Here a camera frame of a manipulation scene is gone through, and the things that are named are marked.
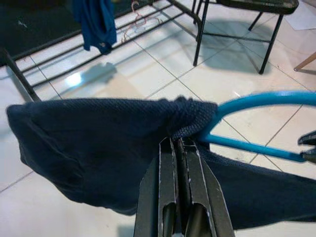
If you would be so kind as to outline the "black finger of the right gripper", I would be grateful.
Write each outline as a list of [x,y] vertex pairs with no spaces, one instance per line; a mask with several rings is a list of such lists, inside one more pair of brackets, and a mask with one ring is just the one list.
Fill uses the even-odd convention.
[[316,148],[303,151],[300,153],[300,155],[305,161],[316,163]]
[[310,132],[308,134],[305,134],[301,136],[298,141],[298,145],[316,145],[316,131]]

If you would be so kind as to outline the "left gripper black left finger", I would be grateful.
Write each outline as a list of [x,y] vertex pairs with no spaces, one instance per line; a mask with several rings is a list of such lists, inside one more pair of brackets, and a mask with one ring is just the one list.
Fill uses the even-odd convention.
[[134,235],[182,235],[177,157],[170,138],[164,138],[159,143],[158,156],[151,161],[140,183]]

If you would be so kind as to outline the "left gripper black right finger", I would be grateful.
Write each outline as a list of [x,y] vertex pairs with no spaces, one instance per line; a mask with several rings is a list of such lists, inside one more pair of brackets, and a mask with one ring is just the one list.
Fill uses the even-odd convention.
[[176,142],[182,233],[185,237],[235,235],[221,186],[192,140]]

